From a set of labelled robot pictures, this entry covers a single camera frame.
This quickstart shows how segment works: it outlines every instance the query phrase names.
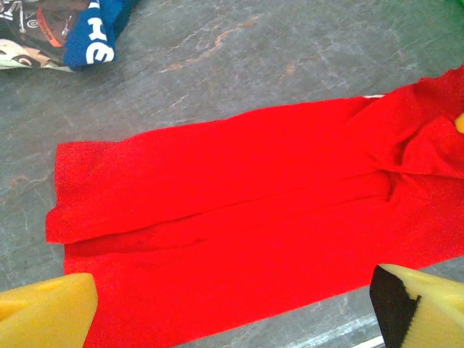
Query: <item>folded fabric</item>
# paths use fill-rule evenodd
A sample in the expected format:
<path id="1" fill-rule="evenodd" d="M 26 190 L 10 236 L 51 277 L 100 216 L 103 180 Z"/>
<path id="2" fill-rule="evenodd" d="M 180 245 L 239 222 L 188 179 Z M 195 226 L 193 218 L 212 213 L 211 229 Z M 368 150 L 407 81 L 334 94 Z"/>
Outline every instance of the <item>folded fabric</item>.
<path id="1" fill-rule="evenodd" d="M 49 242 L 94 275 L 86 348 L 171 347 L 464 254 L 464 66 L 384 97 L 57 150 Z"/>
<path id="2" fill-rule="evenodd" d="M 82 70 L 116 60 L 138 0 L 0 0 L 0 68 Z"/>

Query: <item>blue fabric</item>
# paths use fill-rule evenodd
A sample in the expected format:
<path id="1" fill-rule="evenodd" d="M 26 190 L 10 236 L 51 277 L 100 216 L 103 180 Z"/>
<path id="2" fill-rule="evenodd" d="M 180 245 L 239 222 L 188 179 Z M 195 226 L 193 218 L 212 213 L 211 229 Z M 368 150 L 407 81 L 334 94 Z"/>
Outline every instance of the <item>blue fabric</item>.
<path id="1" fill-rule="evenodd" d="M 91 0 L 68 34 L 64 63 L 73 70 L 117 59 L 115 40 L 138 0 Z"/>

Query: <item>yellow object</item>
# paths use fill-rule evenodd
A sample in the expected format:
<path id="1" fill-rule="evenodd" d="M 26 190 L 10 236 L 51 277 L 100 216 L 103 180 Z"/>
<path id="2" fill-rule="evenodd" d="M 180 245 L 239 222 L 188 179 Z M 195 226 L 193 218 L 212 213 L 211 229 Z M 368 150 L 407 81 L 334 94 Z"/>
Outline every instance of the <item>yellow object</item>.
<path id="1" fill-rule="evenodd" d="M 464 134 L 464 114 L 462 114 L 461 116 L 459 116 L 457 119 L 456 119 L 456 129 L 459 133 L 463 133 Z"/>
<path id="2" fill-rule="evenodd" d="M 94 319 L 94 279 L 76 273 L 0 293 L 1 348 L 81 348 Z"/>
<path id="3" fill-rule="evenodd" d="M 401 294 L 391 294 L 389 308 L 403 308 L 404 314 L 398 318 L 406 320 L 407 329 L 402 336 L 401 348 L 464 348 L 464 284 L 440 278 L 435 275 L 411 270 L 396 265 L 380 265 L 390 276 L 401 281 L 409 299 L 400 302 Z M 412 317 L 408 318 L 406 308 L 413 305 Z M 384 328 L 385 342 L 395 340 L 398 332 L 393 326 Z"/>

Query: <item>stone countertop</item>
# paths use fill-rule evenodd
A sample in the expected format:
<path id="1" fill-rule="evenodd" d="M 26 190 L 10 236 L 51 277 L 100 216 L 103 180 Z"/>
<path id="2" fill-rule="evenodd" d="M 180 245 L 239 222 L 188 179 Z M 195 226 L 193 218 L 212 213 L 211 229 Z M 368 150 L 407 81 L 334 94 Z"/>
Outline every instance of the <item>stone countertop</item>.
<path id="1" fill-rule="evenodd" d="M 141 0 L 119 60 L 0 72 L 0 291 L 60 276 L 44 240 L 54 150 L 259 107 L 382 94 L 464 60 L 455 1 Z M 432 267 L 464 281 L 464 257 Z M 378 335 L 367 289 L 184 347 L 350 347 Z"/>

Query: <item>red cloth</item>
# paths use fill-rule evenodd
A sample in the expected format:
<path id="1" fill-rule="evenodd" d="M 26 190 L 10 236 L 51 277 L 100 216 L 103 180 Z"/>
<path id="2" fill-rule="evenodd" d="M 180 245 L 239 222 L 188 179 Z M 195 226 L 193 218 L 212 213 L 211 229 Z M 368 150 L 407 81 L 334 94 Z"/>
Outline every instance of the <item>red cloth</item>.
<path id="1" fill-rule="evenodd" d="M 57 150 L 46 235 L 90 272 L 86 348 L 169 347 L 464 254 L 464 67 Z"/>

